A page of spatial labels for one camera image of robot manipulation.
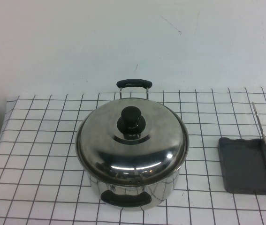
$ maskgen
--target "white tablecloth with black grid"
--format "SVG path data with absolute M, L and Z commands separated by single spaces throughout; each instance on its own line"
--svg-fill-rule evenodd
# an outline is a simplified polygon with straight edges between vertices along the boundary
M 145 98 L 124 92 L 123 98 Z M 150 92 L 186 124 L 190 150 L 176 190 L 158 207 L 119 211 L 93 193 L 75 154 L 78 126 L 119 93 L 19 96 L 7 102 L 0 135 L 0 225 L 266 225 L 266 196 L 227 193 L 220 137 L 260 138 L 253 101 L 266 133 L 266 88 Z

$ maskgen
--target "stainless steel pot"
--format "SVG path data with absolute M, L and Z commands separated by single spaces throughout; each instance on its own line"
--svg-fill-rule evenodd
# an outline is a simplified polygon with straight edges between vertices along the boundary
M 117 82 L 120 98 L 90 113 L 76 135 L 76 154 L 101 200 L 145 210 L 174 189 L 188 153 L 187 129 L 169 108 L 148 100 L 152 83 Z M 122 98 L 122 88 L 146 88 L 147 99 Z

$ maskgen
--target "pot handle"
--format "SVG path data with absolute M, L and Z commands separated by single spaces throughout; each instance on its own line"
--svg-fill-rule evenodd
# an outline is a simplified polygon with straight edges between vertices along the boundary
M 146 89 L 146 99 L 148 100 L 148 89 L 152 87 L 152 82 L 142 80 L 142 79 L 127 79 L 116 83 L 119 88 L 119 97 L 122 99 L 122 89 L 123 88 L 145 88 Z
M 107 190 L 101 194 L 100 198 L 105 203 L 118 207 L 140 207 L 152 201 L 152 197 L 147 192 L 138 195 L 117 195 Z

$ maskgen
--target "black knob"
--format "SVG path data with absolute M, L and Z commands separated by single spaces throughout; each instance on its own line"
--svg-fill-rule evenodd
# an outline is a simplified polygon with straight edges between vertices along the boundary
M 135 128 L 141 117 L 141 111 L 135 106 L 128 106 L 122 110 L 122 120 L 126 127 Z
M 117 121 L 117 128 L 124 135 L 140 134 L 145 128 L 145 119 L 140 109 L 128 106 L 122 110 L 122 116 Z

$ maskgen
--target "pot lid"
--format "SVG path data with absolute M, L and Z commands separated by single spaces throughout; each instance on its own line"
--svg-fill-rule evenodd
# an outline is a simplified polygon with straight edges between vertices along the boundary
M 85 169 L 105 183 L 141 186 L 167 178 L 189 146 L 182 120 L 165 106 L 141 98 L 111 101 L 81 124 L 76 151 Z

